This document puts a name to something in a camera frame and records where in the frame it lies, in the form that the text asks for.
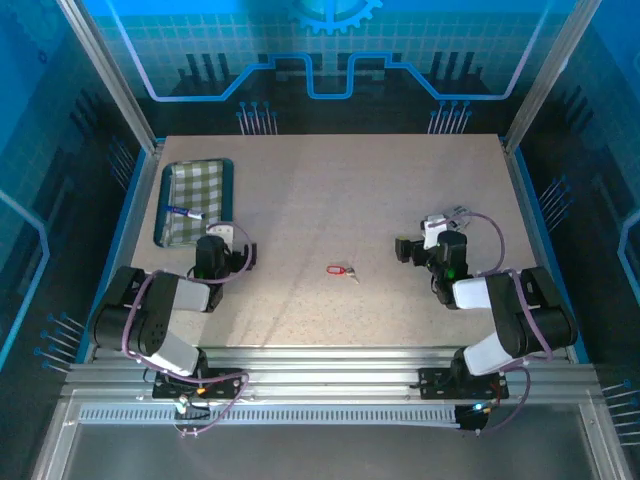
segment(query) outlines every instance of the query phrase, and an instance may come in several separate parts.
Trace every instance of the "marker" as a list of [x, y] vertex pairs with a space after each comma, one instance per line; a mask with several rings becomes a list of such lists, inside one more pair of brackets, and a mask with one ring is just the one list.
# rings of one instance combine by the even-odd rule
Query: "marker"
[[172, 207], [171, 205], [167, 205], [167, 212], [175, 213], [177, 215], [184, 215], [185, 217], [193, 218], [194, 220], [204, 220], [204, 213], [194, 212], [193, 210], [189, 210], [188, 208], [182, 207]]

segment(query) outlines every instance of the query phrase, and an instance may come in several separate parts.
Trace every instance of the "metal rod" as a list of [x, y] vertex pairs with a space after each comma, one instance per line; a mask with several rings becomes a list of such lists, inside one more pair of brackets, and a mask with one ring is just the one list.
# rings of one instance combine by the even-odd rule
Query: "metal rod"
[[569, 208], [572, 204], [573, 204], [573, 198], [569, 200], [560, 210], [557, 210], [553, 214], [553, 216], [549, 215], [548, 217], [549, 220], [547, 221], [547, 223], [553, 223], [560, 216], [560, 214], [564, 213], [567, 210], [567, 208]]
[[509, 155], [515, 153], [531, 123], [538, 115], [540, 108], [562, 73], [563, 67], [598, 10], [601, 1], [580, 0], [576, 2], [573, 11], [567, 17], [507, 132], [505, 150]]
[[248, 135], [249, 134], [249, 120], [247, 120], [247, 110], [245, 109], [246, 106], [247, 106], [246, 103], [240, 102], [240, 108], [242, 109], [242, 118], [244, 118], [244, 126], [247, 129], [247, 135]]
[[551, 188], [557, 183], [556, 178], [554, 177], [553, 180], [551, 180], [551, 183], [549, 184], [549, 186], [544, 190], [544, 192], [542, 192], [539, 196], [538, 196], [538, 202], [541, 202], [542, 199], [545, 197], [545, 195], [547, 194], [547, 192], [549, 190], [551, 190]]
[[553, 207], [554, 205], [556, 205], [558, 202], [560, 202], [560, 200], [562, 200], [562, 198], [564, 197], [564, 195], [566, 193], [569, 193], [571, 191], [571, 187], [566, 187], [564, 189], [564, 191], [560, 192], [560, 194], [551, 202], [547, 203], [544, 207], [542, 207], [542, 213], [543, 215], [549, 211], [549, 209], [551, 207]]
[[449, 112], [449, 118], [447, 119], [447, 126], [444, 127], [444, 133], [451, 133], [449, 131], [449, 126], [451, 125], [451, 120], [453, 119], [453, 111], [455, 110], [456, 105], [458, 105], [458, 102], [456, 100], [452, 100], [451, 101], [451, 111]]
[[456, 124], [460, 121], [460, 112], [458, 110], [456, 110], [455, 112], [453, 112], [453, 122], [451, 123], [451, 128], [449, 129], [448, 133], [456, 133]]
[[433, 127], [433, 120], [436, 118], [436, 114], [438, 112], [436, 112], [435, 110], [431, 110], [431, 118], [429, 118], [429, 126], [427, 127], [427, 133], [433, 133], [433, 131], [431, 130], [431, 127]]
[[266, 135], [266, 134], [267, 134], [267, 124], [266, 124], [266, 123], [265, 123], [265, 121], [264, 121], [264, 117], [265, 117], [266, 115], [267, 115], [266, 113], [264, 113], [264, 112], [260, 112], [260, 120], [262, 120], [262, 134], [263, 134], [263, 135]]
[[440, 115], [442, 115], [442, 109], [447, 104], [447, 102], [445, 102], [444, 100], [440, 100], [439, 104], [440, 104], [440, 108], [438, 109], [438, 114], [436, 115], [436, 122], [433, 126], [434, 128], [433, 133], [436, 133], [436, 130], [438, 129], [438, 122], [440, 121]]
[[631, 425], [640, 425], [640, 422], [636, 420], [635, 422], [624, 422], [624, 423], [614, 423], [614, 427], [630, 427]]
[[251, 125], [251, 135], [256, 134], [256, 126], [253, 123], [253, 112], [247, 112], [247, 117], [249, 117], [249, 124]]
[[56, 367], [55, 365], [51, 365], [51, 363], [49, 363], [47, 360], [42, 362], [42, 368], [50, 368], [52, 370], [57, 370], [57, 371], [62, 372], [62, 373], [69, 373], [69, 370], [64, 369], [64, 368], [60, 368], [60, 367]]
[[458, 118], [458, 125], [456, 126], [456, 129], [455, 129], [456, 133], [459, 133], [460, 125], [462, 125], [462, 119], [465, 113], [467, 112], [467, 107], [469, 105], [471, 105], [471, 102], [469, 100], [465, 100], [464, 102], [462, 102], [462, 112], [460, 113], [460, 118]]
[[603, 388], [602, 389], [602, 393], [608, 392], [609, 390], [613, 390], [614, 388], [620, 388], [620, 387], [631, 388], [631, 380], [629, 380], [628, 378], [625, 378], [622, 383], [619, 383], [617, 385], [613, 385], [611, 387]]
[[49, 322], [49, 323], [57, 323], [58, 325], [63, 326], [64, 328], [66, 328], [67, 330], [72, 331], [73, 333], [76, 333], [78, 335], [82, 335], [82, 331], [81, 330], [78, 330], [76, 328], [70, 327], [66, 323], [56, 319], [56, 317], [54, 317], [53, 314], [51, 314], [51, 313], [49, 315], [47, 315], [47, 322]]
[[64, 347], [70, 348], [71, 350], [75, 351], [78, 347], [74, 347], [72, 345], [69, 345], [66, 342], [63, 342], [62, 340], [57, 339], [56, 337], [52, 337], [51, 335], [49, 335], [49, 332], [47, 332], [46, 330], [42, 330], [40, 332], [40, 338], [44, 339], [49, 339], [53, 342], [56, 342], [59, 345], [62, 345]]
[[267, 110], [267, 123], [269, 124], [269, 135], [273, 135], [273, 128], [271, 128], [271, 115], [269, 114], [269, 102], [262, 102], [264, 108]]
[[118, 182], [123, 190], [127, 190], [127, 187], [124, 186], [124, 183], [122, 182], [122, 180], [120, 180], [120, 177], [116, 174], [116, 171], [113, 167], [111, 168], [111, 176], [116, 179], [116, 182]]
[[125, 76], [102, 40], [91, 14], [82, 2], [75, 0], [57, 0], [57, 2], [136, 139], [147, 153], [153, 153], [156, 148], [156, 136], [129, 88]]
[[562, 182], [558, 182], [556, 184], [556, 186], [549, 193], [547, 193], [544, 197], [542, 197], [542, 196], [540, 197], [540, 199], [538, 200], [538, 203], [540, 204], [540, 208], [544, 207], [552, 199], [556, 199], [558, 197], [558, 195], [562, 194], [562, 190], [558, 190], [558, 187], [561, 184], [562, 184]]
[[464, 133], [467, 129], [467, 123], [469, 122], [469, 117], [471, 116], [471, 112], [467, 112], [464, 114], [464, 122], [462, 122], [462, 128], [460, 129], [460, 133]]
[[442, 133], [442, 128], [444, 127], [448, 116], [449, 116], [449, 112], [447, 111], [442, 112], [442, 120], [440, 120], [440, 128], [438, 129], [438, 133]]
[[628, 417], [629, 415], [638, 415], [640, 413], [640, 411], [635, 411], [635, 412], [626, 412], [626, 413], [616, 413], [615, 415], [611, 415], [611, 418], [616, 418], [616, 417]]
[[58, 347], [56, 347], [55, 345], [52, 345], [52, 344], [49, 344], [49, 346], [47, 347], [47, 350], [49, 350], [50, 353], [59, 353], [60, 355], [64, 355], [65, 357], [69, 357], [73, 361], [75, 361], [75, 359], [76, 359], [75, 355], [71, 355], [69, 352], [65, 352], [61, 348], [58, 348]]
[[559, 218], [559, 219], [556, 221], [556, 223], [554, 223], [554, 224], [551, 226], [551, 228], [549, 229], [549, 233], [553, 232], [553, 231], [556, 229], [556, 227], [557, 227], [558, 225], [560, 225], [560, 224], [562, 223], [562, 221], [563, 221], [563, 220], [565, 220], [568, 216], [569, 216], [569, 212], [564, 212], [564, 214], [562, 215], [562, 217], [561, 217], [561, 218]]
[[278, 134], [278, 112], [271, 112], [271, 116], [273, 117], [273, 132], [275, 135]]
[[632, 398], [630, 402], [617, 403], [615, 405], [609, 405], [609, 410], [613, 410], [614, 408], [620, 408], [620, 407], [637, 407], [638, 403], [639, 402], [638, 402], [637, 398]]
[[67, 315], [67, 312], [62, 312], [60, 314], [60, 320], [62, 320], [63, 322], [69, 321], [71, 323], [73, 323], [74, 325], [77, 325], [78, 327], [80, 327], [83, 331], [84, 331], [84, 325], [81, 324], [80, 322], [76, 322], [73, 318], [71, 318], [69, 315]]
[[246, 135], [244, 131], [244, 125], [242, 124], [242, 112], [236, 112], [236, 117], [238, 117], [238, 124], [240, 125], [240, 132], [242, 135]]
[[66, 333], [64, 333], [64, 332], [63, 332], [61, 329], [59, 329], [59, 328], [56, 328], [56, 330], [55, 330], [55, 334], [56, 334], [56, 335], [60, 335], [61, 337], [64, 337], [64, 338], [66, 338], [66, 339], [68, 339], [68, 340], [71, 340], [72, 342], [75, 342], [75, 343], [78, 343], [78, 344], [80, 343], [80, 341], [79, 341], [79, 340], [76, 340], [76, 339], [75, 339], [75, 338], [73, 338], [71, 335], [67, 335]]
[[620, 398], [620, 397], [626, 397], [627, 395], [633, 395], [635, 393], [640, 392], [640, 390], [631, 390], [630, 392], [624, 392], [624, 393], [619, 393], [617, 395], [611, 395], [610, 397], [607, 397], [607, 400], [611, 400], [612, 398]]
[[64, 363], [65, 365], [71, 365], [69, 362], [67, 362], [65, 359], [63, 358], [59, 358], [56, 357], [55, 355], [51, 355], [49, 353], [45, 353], [42, 351], [42, 349], [40, 347], [36, 347], [33, 349], [33, 354], [35, 356], [43, 356], [43, 357], [47, 357], [50, 358], [51, 360], [56, 360], [58, 362]]

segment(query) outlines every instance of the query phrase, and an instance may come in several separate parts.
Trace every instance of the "beige tabletop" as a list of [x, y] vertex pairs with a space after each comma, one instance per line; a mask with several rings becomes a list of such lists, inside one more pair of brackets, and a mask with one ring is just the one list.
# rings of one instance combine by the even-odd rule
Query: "beige tabletop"
[[[185, 274], [192, 248], [153, 243], [162, 168], [227, 157], [234, 217], [258, 244], [258, 265], [224, 287], [210, 314], [180, 312], [170, 329], [214, 345], [457, 346], [490, 333], [486, 310], [450, 311], [424, 268], [401, 264], [394, 238], [419, 235], [426, 215], [454, 205], [493, 217], [504, 266], [534, 264], [495, 135], [206, 136], [167, 139], [132, 265]], [[481, 219], [466, 231], [471, 272], [492, 267], [498, 237]], [[328, 275], [347, 262], [360, 284]]]

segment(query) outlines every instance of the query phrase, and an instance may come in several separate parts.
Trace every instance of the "wire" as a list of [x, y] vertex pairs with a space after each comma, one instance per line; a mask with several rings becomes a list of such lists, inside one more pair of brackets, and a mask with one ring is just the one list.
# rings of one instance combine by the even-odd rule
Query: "wire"
[[[247, 232], [245, 232], [239, 225], [236, 225], [233, 222], [218, 222], [218, 223], [216, 223], [216, 225], [229, 225], [229, 226], [232, 226], [232, 227], [237, 228], [238, 230], [240, 230], [240, 232], [245, 236], [245, 238], [246, 238], [246, 240], [248, 242], [248, 251], [247, 251], [247, 260], [245, 261], [245, 263], [242, 266], [242, 268], [240, 270], [238, 270], [233, 275], [229, 275], [228, 277], [219, 278], [219, 279], [195, 279], [195, 278], [187, 278], [187, 277], [179, 276], [180, 278], [183, 278], [185, 280], [188, 280], [188, 281], [194, 282], [194, 283], [220, 285], [220, 284], [224, 284], [224, 283], [228, 283], [230, 281], [236, 280], [237, 278], [242, 276], [242, 274], [247, 270], [247, 268], [249, 268], [249, 265], [251, 264], [251, 258], [253, 256], [253, 244], [252, 244], [251, 238], [249, 238], [249, 235], [247, 234]], [[194, 379], [194, 378], [191, 378], [191, 377], [186, 377], [184, 375], [178, 375], [176, 373], [170, 372], [170, 371], [168, 371], [166, 369], [163, 369], [162, 367], [156, 365], [155, 363], [150, 362], [149, 360], [144, 358], [142, 355], [130, 352], [130, 350], [129, 350], [129, 338], [131, 336], [131, 329], [133, 327], [133, 320], [134, 320], [135, 315], [136, 315], [136, 313], [138, 311], [138, 308], [140, 307], [140, 304], [142, 303], [142, 298], [144, 297], [144, 294], [146, 293], [147, 289], [151, 285], [151, 282], [153, 281], [153, 279], [160, 273], [164, 273], [164, 272], [162, 270], [156, 270], [155, 272], [147, 275], [147, 278], [145, 278], [144, 281], [142, 282], [142, 285], [140, 285], [138, 293], [136, 294], [136, 297], [133, 300], [133, 303], [131, 304], [131, 308], [129, 309], [129, 314], [127, 315], [127, 320], [125, 321], [124, 328], [123, 328], [123, 331], [122, 331], [122, 342], [121, 342], [121, 345], [120, 345], [124, 355], [127, 358], [130, 358], [132, 360], [135, 360], [138, 363], [143, 364], [145, 367], [147, 367], [147, 368], [149, 368], [151, 370], [162, 372], [163, 374], [165, 374], [165, 375], [167, 375], [167, 376], [169, 376], [171, 378], [174, 378], [176, 380], [181, 380], [181, 381], [186, 382], [186, 383], [215, 384], [215, 383], [225, 382], [227, 380], [233, 380], [233, 379], [238, 379], [238, 378], [242, 382], [242, 385], [241, 385], [240, 389], [238, 390], [238, 393], [236, 394], [236, 396], [233, 398], [233, 400], [231, 400], [227, 404], [227, 406], [222, 411], [222, 413], [220, 413], [220, 415], [218, 415], [218, 417], [216, 417], [211, 423], [209, 423], [208, 425], [206, 425], [205, 427], [202, 427], [202, 428], [194, 428], [191, 431], [188, 431], [185, 428], [182, 431], [182, 435], [183, 436], [185, 436], [185, 435], [197, 436], [198, 434], [204, 433], [207, 430], [209, 430], [211, 427], [216, 425], [220, 420], [222, 420], [222, 418], [224, 418], [224, 416], [229, 412], [229, 410], [231, 410], [231, 407], [233, 407], [233, 405], [238, 401], [238, 399], [242, 396], [242, 393], [244, 392], [245, 388], [247, 387], [247, 385], [249, 383], [249, 374], [247, 372], [237, 372], [237, 373], [232, 373], [232, 374], [229, 374], [229, 375], [222, 375], [222, 376], [219, 376], [219, 377]]]
[[449, 217], [445, 220], [442, 220], [440, 222], [436, 222], [436, 223], [431, 223], [428, 225], [427, 228], [436, 228], [436, 227], [440, 227], [442, 225], [446, 225], [447, 223], [451, 222], [451, 221], [455, 221], [458, 220], [462, 217], [478, 217], [478, 218], [482, 218], [484, 220], [486, 220], [487, 222], [489, 222], [491, 225], [493, 225], [493, 228], [496, 229], [496, 232], [498, 233], [498, 237], [500, 238], [500, 259], [498, 260], [498, 263], [496, 263], [496, 266], [486, 270], [484, 272], [480, 272], [478, 273], [478, 275], [476, 275], [477, 277], [486, 277], [487, 275], [492, 275], [494, 273], [497, 273], [498, 270], [500, 270], [500, 267], [502, 266], [502, 262], [504, 262], [504, 255], [505, 255], [505, 245], [504, 245], [504, 235], [502, 234], [502, 230], [500, 230], [500, 227], [498, 226], [498, 224], [491, 218], [488, 217], [487, 215], [484, 215], [482, 213], [476, 213], [476, 212], [467, 212], [467, 213], [460, 213], [458, 215], [454, 215], [453, 217]]
[[[505, 418], [499, 424], [494, 425], [493, 427], [489, 427], [489, 428], [483, 429], [482, 430], [482, 435], [494, 433], [494, 432], [500, 430], [501, 428], [503, 428], [505, 425], [507, 425], [511, 420], [513, 420], [516, 417], [516, 415], [518, 415], [518, 413], [520, 413], [520, 411], [522, 410], [522, 407], [524, 407], [524, 404], [527, 401], [527, 398], [529, 398], [529, 391], [531, 390], [531, 374], [529, 373], [529, 370], [527, 370], [524, 367], [513, 367], [509, 371], [510, 372], [514, 372], [514, 371], [522, 371], [522, 372], [524, 372], [525, 376], [527, 377], [527, 383], [526, 383], [526, 386], [524, 388], [524, 394], [522, 395], [522, 398], [520, 399], [520, 402], [516, 406], [515, 410], [513, 412], [511, 412], [507, 418]], [[476, 435], [480, 436], [480, 431], [476, 431]]]

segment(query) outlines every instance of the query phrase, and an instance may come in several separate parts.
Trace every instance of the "enclosure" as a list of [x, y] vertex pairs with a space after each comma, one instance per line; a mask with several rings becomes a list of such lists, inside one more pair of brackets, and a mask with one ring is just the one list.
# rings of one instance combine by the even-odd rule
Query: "enclosure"
[[[0, 477], [635, 478], [638, 18], [624, 0], [0, 0]], [[193, 267], [193, 245], [159, 245], [163, 179], [222, 158], [220, 208], [258, 262], [169, 330], [251, 380], [181, 439], [174, 403], [87, 325], [120, 266]], [[496, 221], [504, 267], [545, 267], [579, 326], [480, 438], [411, 387], [490, 311], [444, 308], [394, 255], [457, 205]], [[465, 232], [470, 271], [490, 269], [496, 233]], [[506, 378], [490, 425], [527, 399]]]

